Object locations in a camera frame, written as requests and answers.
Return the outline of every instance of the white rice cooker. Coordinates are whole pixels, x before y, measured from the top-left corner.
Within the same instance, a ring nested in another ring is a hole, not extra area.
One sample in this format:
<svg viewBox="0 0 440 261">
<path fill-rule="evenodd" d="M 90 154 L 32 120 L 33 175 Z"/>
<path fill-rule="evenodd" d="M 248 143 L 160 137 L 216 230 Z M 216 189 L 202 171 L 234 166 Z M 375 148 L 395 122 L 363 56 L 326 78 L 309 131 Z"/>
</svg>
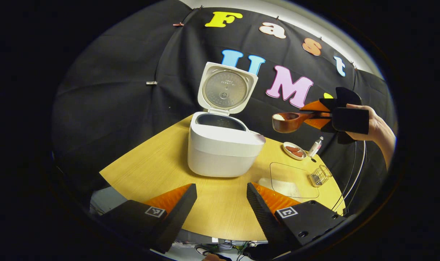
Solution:
<svg viewBox="0 0 440 261">
<path fill-rule="evenodd" d="M 230 117 L 246 106 L 258 77 L 236 67 L 208 62 L 198 91 L 199 104 L 189 127 L 188 165 L 208 177 L 245 174 L 259 155 L 265 137 Z"/>
</svg>

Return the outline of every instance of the wooden table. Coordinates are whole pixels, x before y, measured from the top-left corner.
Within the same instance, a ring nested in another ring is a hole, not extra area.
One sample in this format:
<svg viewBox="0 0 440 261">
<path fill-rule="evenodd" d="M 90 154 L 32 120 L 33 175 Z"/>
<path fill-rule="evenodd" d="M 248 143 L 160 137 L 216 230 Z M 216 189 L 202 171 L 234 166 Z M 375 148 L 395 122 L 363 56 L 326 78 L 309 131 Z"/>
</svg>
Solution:
<svg viewBox="0 0 440 261">
<path fill-rule="evenodd" d="M 188 132 L 192 116 L 174 124 L 127 152 L 100 173 L 128 200 L 144 202 L 188 183 L 197 186 L 197 200 L 183 229 L 206 236 L 231 240 L 266 240 L 246 198 L 248 182 L 261 178 L 295 182 L 299 202 L 314 199 L 332 208 L 341 192 L 333 177 L 314 188 L 306 174 L 324 163 L 310 158 L 302 161 L 289 157 L 282 143 L 266 139 L 260 155 L 249 171 L 234 178 L 197 175 L 187 164 Z M 345 203 L 336 210 L 342 214 Z"/>
</svg>

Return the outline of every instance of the small bottle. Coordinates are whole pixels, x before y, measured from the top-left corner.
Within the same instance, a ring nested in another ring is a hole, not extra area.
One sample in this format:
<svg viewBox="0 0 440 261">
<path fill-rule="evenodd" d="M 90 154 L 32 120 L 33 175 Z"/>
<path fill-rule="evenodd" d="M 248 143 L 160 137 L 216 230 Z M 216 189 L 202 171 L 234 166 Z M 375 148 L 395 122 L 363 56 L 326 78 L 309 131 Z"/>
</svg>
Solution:
<svg viewBox="0 0 440 261">
<path fill-rule="evenodd" d="M 319 137 L 319 140 L 315 141 L 311 149 L 308 151 L 308 156 L 310 158 L 313 157 L 318 152 L 322 143 L 323 143 L 323 137 Z"/>
</svg>

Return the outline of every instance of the wooden scoop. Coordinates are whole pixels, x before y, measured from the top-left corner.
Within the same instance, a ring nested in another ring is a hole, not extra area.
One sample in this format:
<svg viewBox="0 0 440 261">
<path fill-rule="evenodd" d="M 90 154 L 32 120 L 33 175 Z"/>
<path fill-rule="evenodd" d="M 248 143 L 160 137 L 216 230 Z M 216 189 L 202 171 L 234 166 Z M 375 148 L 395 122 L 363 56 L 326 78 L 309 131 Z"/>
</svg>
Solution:
<svg viewBox="0 0 440 261">
<path fill-rule="evenodd" d="M 316 115 L 315 113 L 306 114 L 296 112 L 281 112 L 277 114 L 281 115 L 284 120 L 277 120 L 272 117 L 273 129 L 281 133 L 295 132 L 305 120 L 311 119 Z"/>
</svg>

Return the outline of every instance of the small white plate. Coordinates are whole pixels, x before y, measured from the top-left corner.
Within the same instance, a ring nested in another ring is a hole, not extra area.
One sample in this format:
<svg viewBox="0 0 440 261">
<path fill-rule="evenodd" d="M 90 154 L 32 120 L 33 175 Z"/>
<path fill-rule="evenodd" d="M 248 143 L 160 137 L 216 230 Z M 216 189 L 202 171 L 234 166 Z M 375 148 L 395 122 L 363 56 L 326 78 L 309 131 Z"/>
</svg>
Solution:
<svg viewBox="0 0 440 261">
<path fill-rule="evenodd" d="M 304 155 L 302 155 L 302 157 L 298 157 L 298 156 L 292 154 L 292 152 L 290 152 L 288 149 L 286 149 L 286 146 L 300 149 L 301 152 L 304 153 Z M 290 143 L 290 142 L 284 142 L 284 143 L 282 144 L 282 148 L 284 149 L 284 151 L 285 151 L 285 152 L 286 152 L 291 158 L 294 158 L 294 159 L 296 159 L 296 160 L 303 160 L 304 158 L 306 158 L 306 152 L 305 152 L 301 147 L 299 147 L 299 146 L 297 146 L 297 145 L 295 145 L 295 144 L 293 144 L 293 143 Z"/>
</svg>

